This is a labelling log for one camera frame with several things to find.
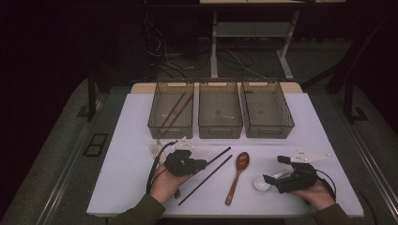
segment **table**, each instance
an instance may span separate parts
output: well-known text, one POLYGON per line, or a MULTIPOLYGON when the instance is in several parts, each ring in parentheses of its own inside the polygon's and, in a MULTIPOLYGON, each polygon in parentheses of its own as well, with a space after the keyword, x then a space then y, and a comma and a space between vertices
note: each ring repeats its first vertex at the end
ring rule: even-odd
MULTIPOLYGON (((289 165, 278 163, 276 157, 292 157, 298 149, 332 155, 331 159, 314 162, 312 165, 332 177, 337 187, 337 202, 346 213, 351 217, 363 216, 360 202, 334 154, 308 95, 301 93, 296 83, 283 82, 282 87, 296 126, 287 139, 280 140, 248 139, 244 129, 239 139, 201 140, 198 137, 198 95, 195 88, 191 139, 195 150, 191 157, 211 160, 228 146, 231 146, 231 150, 180 187, 181 199, 172 199, 165 204, 165 218, 297 218, 311 214, 313 208, 301 198, 280 194, 275 187, 260 192, 253 185, 254 179, 262 174, 291 170, 289 165), (224 201, 236 173, 235 160, 244 151, 249 153, 251 162, 239 177, 232 204, 226 206, 224 201), (178 206, 185 196, 231 154, 231 160, 178 206)), ((87 214, 114 217, 132 208, 145 194, 146 179, 153 162, 148 147, 156 142, 147 127, 154 89, 154 83, 137 83, 131 89, 132 94, 127 96, 87 214)), ((161 143, 170 141, 173 140, 161 140, 161 143)))

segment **black stick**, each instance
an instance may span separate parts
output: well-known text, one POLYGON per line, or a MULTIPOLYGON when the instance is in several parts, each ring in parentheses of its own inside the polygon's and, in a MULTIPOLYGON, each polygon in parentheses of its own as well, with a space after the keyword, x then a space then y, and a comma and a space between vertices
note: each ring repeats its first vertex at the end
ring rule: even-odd
POLYGON ((211 161, 209 161, 209 163, 207 164, 210 165, 210 163, 212 163, 213 161, 215 161, 217 158, 219 158, 220 156, 222 156, 224 153, 228 152, 231 149, 231 147, 228 147, 227 149, 225 149, 223 152, 219 153, 218 156, 216 156, 215 158, 213 158, 211 161))
POLYGON ((193 191, 191 191, 191 193, 190 193, 187 197, 185 197, 185 199, 183 199, 178 205, 181 205, 182 203, 184 203, 184 202, 193 194, 193 192, 195 192, 196 189, 198 189, 200 186, 202 186, 202 185, 205 183, 205 181, 208 180, 208 178, 210 178, 210 176, 213 175, 213 174, 214 174, 223 164, 225 164, 225 162, 227 162, 231 157, 232 157, 232 155, 230 155, 222 164, 220 164, 220 166, 217 167, 216 170, 214 170, 208 177, 206 177, 206 179, 203 180, 202 183, 200 183, 193 191))

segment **black device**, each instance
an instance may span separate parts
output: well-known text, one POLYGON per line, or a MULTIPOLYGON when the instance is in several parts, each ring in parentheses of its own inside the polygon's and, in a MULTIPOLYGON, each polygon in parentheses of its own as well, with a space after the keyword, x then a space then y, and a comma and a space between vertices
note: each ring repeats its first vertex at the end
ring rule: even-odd
POLYGON ((167 155, 164 166, 174 176, 192 175, 204 170, 207 161, 203 159, 190 158, 191 151, 175 150, 167 155))
POLYGON ((286 193, 311 188, 314 186, 316 180, 319 179, 326 186, 331 197, 336 200, 336 194, 329 183, 316 174, 316 169, 310 163, 291 162, 290 157, 283 156, 278 156, 277 159, 278 162, 291 165, 293 172, 290 173, 290 176, 280 179, 263 175, 264 181, 267 184, 275 186, 280 193, 286 193))
POLYGON ((199 173, 200 171, 204 170, 207 165, 211 164, 213 161, 215 161, 217 158, 221 157, 223 154, 225 154, 226 152, 228 152, 231 149, 231 147, 226 148, 224 151, 219 153, 212 160, 207 162, 203 159, 190 158, 191 151, 188 149, 193 149, 193 146, 191 146, 189 143, 187 143, 185 138, 183 138, 179 141, 167 143, 166 145, 163 146, 163 148, 161 149, 161 151, 159 152, 159 154, 155 157, 155 160, 153 161, 152 168, 150 170, 148 179, 146 181, 146 194, 149 194, 149 192, 150 192, 150 189, 152 187, 153 175, 155 173, 156 167, 159 163, 161 154, 163 153, 164 149, 166 149, 168 146, 174 145, 178 142, 180 142, 180 145, 178 146, 180 149, 176 149, 175 152, 167 155, 167 158, 164 161, 164 166, 174 176, 195 175, 195 174, 199 173))

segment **gray floor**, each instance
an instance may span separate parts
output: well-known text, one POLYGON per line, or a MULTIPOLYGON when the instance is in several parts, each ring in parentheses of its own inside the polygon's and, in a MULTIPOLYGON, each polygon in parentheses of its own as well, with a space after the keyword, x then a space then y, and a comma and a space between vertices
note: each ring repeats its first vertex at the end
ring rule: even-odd
MULTIPOLYGON (((266 77, 283 79, 283 72, 275 55, 275 50, 281 46, 279 40, 262 39, 245 42, 244 48, 236 49, 230 42, 221 41, 219 60, 223 62, 219 62, 219 77, 258 77, 234 62, 235 56, 225 50, 228 49, 243 64, 249 65, 253 62, 252 66, 247 66, 251 71, 266 77)), ((349 46, 350 42, 344 40, 293 42, 287 61, 295 76, 294 82, 303 83, 334 65, 349 46)), ((175 60, 171 56, 171 62, 185 69, 175 71, 163 67, 166 72, 160 72, 158 77, 182 77, 181 73, 186 77, 209 77, 208 57, 208 51, 204 51, 199 60, 175 60)), ((360 152, 366 148, 388 185, 393 190, 398 190, 398 164, 395 163, 398 159, 398 137, 358 88, 355 90, 354 106, 361 107, 369 120, 356 122, 354 126, 347 123, 342 116, 343 93, 327 95, 324 91, 327 81, 325 79, 315 84, 306 92, 310 95, 353 188, 366 197, 365 200, 358 194, 365 217, 356 220, 359 224, 374 224, 371 211, 375 210, 378 224, 397 224, 383 191, 380 191, 379 184, 369 173, 368 166, 363 163, 360 152)), ((84 117, 78 116, 81 108, 87 105, 86 81, 77 87, 1 224, 105 224, 104 218, 89 216, 85 210, 129 91, 128 87, 119 87, 109 95, 100 95, 99 112, 92 122, 87 123, 84 117), (84 157, 82 153, 94 133, 109 134, 105 148, 99 157, 84 157)), ((284 222, 288 225, 314 224, 310 217, 286 219, 284 222)), ((240 223, 269 224, 261 219, 236 220, 223 224, 240 223)))

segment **clear plastic bin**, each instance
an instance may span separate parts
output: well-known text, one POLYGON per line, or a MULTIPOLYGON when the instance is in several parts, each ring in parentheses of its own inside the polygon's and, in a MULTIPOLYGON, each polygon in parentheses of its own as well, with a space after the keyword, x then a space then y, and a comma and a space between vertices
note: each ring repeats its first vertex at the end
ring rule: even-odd
POLYGON ((240 100, 248 138, 285 139, 295 126, 281 85, 276 81, 243 82, 240 100))
POLYGON ((192 138, 193 88, 193 81, 157 82, 148 120, 152 138, 192 138))
POLYGON ((238 139, 243 127, 235 79, 203 79, 199 85, 199 137, 238 139))

